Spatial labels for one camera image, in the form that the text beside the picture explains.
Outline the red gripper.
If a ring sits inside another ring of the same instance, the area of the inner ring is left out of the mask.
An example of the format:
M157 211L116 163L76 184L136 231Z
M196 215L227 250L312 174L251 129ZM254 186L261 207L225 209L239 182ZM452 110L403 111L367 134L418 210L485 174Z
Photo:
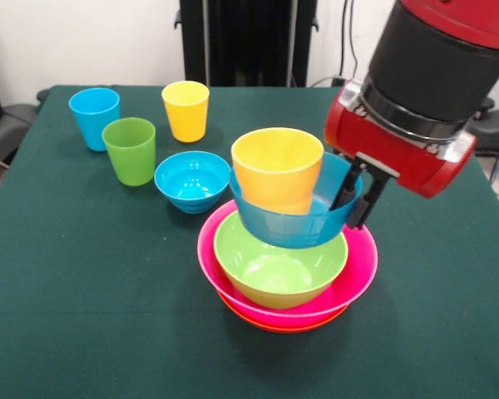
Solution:
M381 196L389 175L403 188L430 199L445 190L471 158L476 137L465 131L447 144L431 152L426 144L414 144L384 130L368 117L347 110L336 97L329 109L324 139L351 159L359 158L384 171L370 171L369 190L360 196L348 216L350 229L361 229ZM335 210L356 195L361 165L353 162L329 207Z

